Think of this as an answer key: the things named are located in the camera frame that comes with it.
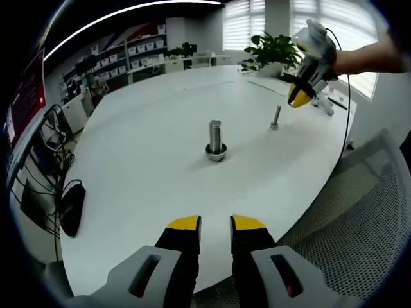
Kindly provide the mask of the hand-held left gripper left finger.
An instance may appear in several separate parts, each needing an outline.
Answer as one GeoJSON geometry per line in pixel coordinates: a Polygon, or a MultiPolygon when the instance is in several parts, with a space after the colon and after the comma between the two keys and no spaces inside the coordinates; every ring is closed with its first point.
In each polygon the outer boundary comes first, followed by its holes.
{"type": "Polygon", "coordinates": [[[199,215],[169,223],[153,246],[142,246],[109,271],[91,295],[66,307],[189,307],[199,273],[199,215]]]}

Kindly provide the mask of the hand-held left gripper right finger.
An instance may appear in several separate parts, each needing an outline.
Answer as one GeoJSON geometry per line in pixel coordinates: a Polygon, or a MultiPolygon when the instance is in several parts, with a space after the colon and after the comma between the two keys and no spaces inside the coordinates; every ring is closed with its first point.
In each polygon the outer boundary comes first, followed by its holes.
{"type": "Polygon", "coordinates": [[[232,275],[241,307],[352,307],[353,297],[328,287],[320,269],[288,246],[278,246],[265,224],[233,214],[232,275]]]}

